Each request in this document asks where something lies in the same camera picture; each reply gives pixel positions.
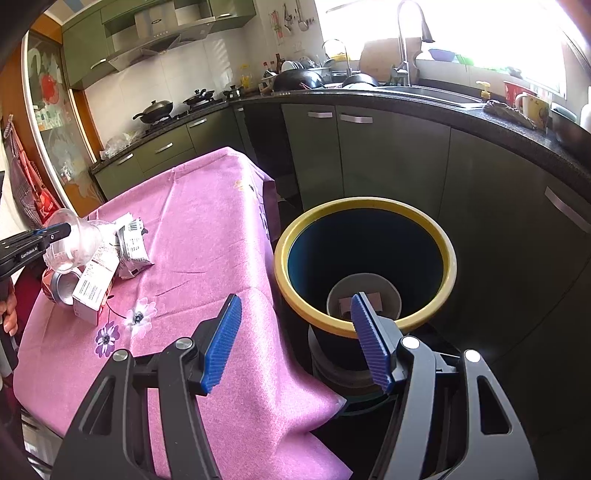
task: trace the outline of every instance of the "gas stove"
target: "gas stove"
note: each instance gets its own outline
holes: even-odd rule
[[[210,107],[212,105],[217,105],[219,103],[223,103],[225,100],[223,99],[219,99],[219,100],[204,100],[203,102],[199,102],[195,105],[192,105],[191,107],[189,107],[187,110],[185,110],[184,112],[175,115],[175,116],[166,116],[160,120],[158,120],[157,122],[154,122],[153,124],[151,124],[142,134],[142,138],[147,137],[148,135],[153,134],[154,132],[157,132],[173,123],[175,123],[178,120],[182,120],[183,118],[185,118],[188,115],[191,115],[195,112],[198,112],[199,110],[202,110],[204,108]]]

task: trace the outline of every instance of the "table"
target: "table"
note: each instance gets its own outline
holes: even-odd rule
[[[236,293],[242,324],[222,381],[198,398],[224,480],[348,479],[351,471],[310,433],[344,400],[292,361],[280,335],[270,244],[280,230],[274,182],[246,156],[224,148],[138,185],[90,217],[111,221],[126,212],[144,221],[154,265],[115,281],[111,310],[103,311],[98,327],[40,294],[14,374],[21,404],[63,436],[106,361],[97,338],[107,322],[119,334],[112,335],[113,349],[159,352],[190,336]],[[122,317],[141,299],[155,302],[156,313],[132,330]],[[149,392],[148,404],[156,473],[170,477],[157,391]],[[108,459],[89,468],[110,474]]]

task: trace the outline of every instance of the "faucet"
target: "faucet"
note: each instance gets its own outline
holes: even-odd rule
[[[326,50],[324,49],[324,46],[329,41],[337,41],[337,42],[339,42],[345,48],[345,57],[347,57],[347,78],[349,78],[351,76],[351,74],[353,73],[353,70],[351,70],[351,64],[349,63],[349,53],[347,52],[347,45],[345,45],[345,42],[344,41],[339,40],[338,38],[329,38],[328,40],[326,40],[322,44],[322,50],[324,50],[324,54],[326,56],[328,56],[328,55],[326,54]]]
[[[423,9],[421,5],[419,5],[415,0],[401,0],[398,4],[398,8],[396,9],[396,20],[398,22],[398,46],[400,47],[400,56],[402,57],[402,63],[398,68],[394,68],[392,65],[392,70],[396,72],[397,76],[405,76],[407,80],[407,84],[411,86],[410,80],[410,67],[408,64],[408,56],[407,56],[407,49],[406,49],[406,38],[402,36],[402,28],[400,26],[400,10],[402,6],[406,2],[412,2],[417,7],[418,10],[421,12],[421,40],[425,43],[433,43],[433,37],[431,36],[431,31],[425,21],[425,14],[423,13]]]

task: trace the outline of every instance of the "clear plastic cup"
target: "clear plastic cup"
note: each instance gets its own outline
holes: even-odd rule
[[[43,255],[43,260],[48,267],[64,274],[86,265],[99,248],[102,236],[96,225],[78,218],[74,212],[65,208],[54,213],[46,226],[57,223],[69,223],[72,232],[66,238],[52,243]]]

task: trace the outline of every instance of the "human hand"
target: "human hand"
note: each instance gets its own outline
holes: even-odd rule
[[[0,317],[6,313],[4,318],[2,319],[2,327],[4,327],[4,331],[9,333],[10,336],[14,336],[14,334],[18,330],[17,325],[17,297],[14,294],[14,285],[12,281],[8,287],[8,298],[6,301],[0,301]]]

